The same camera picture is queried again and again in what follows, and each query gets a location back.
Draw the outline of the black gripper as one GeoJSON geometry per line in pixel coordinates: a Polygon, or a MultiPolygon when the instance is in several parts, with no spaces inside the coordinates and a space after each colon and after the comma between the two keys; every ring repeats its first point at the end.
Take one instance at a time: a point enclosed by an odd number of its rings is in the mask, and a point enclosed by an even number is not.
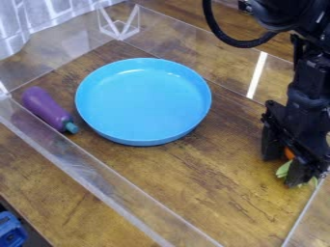
{"type": "Polygon", "coordinates": [[[283,148],[295,154],[285,179],[293,188],[328,174],[330,168],[330,97],[312,98],[293,85],[287,89],[286,105],[266,101],[262,115],[262,157],[281,159],[283,148]]]}

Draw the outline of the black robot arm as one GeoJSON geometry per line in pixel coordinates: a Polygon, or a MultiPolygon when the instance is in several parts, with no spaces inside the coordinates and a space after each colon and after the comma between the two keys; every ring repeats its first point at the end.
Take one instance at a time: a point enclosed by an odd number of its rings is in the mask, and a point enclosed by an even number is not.
{"type": "Polygon", "coordinates": [[[247,1],[274,35],[291,33],[294,79],[286,103],[266,102],[262,154],[275,159],[294,153],[285,176],[294,187],[330,172],[330,0],[247,1]]]}

